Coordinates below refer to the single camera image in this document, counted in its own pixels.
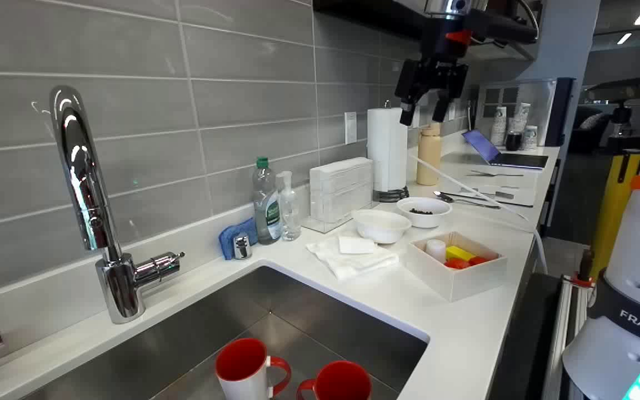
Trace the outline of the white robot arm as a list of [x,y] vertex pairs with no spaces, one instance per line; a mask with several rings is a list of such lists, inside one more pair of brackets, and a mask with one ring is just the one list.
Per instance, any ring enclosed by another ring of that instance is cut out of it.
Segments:
[[461,94],[469,67],[460,63],[471,42],[467,16],[471,0],[425,0],[420,57],[406,57],[395,85],[399,123],[410,124],[425,94],[437,91],[434,123],[441,123],[448,104]]

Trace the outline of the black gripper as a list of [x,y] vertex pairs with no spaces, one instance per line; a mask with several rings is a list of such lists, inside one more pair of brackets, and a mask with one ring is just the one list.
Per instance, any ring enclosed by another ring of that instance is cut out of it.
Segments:
[[460,96],[467,67],[460,57],[467,53],[471,32],[461,20],[427,17],[420,41],[420,57],[406,61],[399,72],[395,96],[399,103],[399,124],[410,127],[415,103],[431,88],[437,91],[434,123],[445,123],[448,104]]

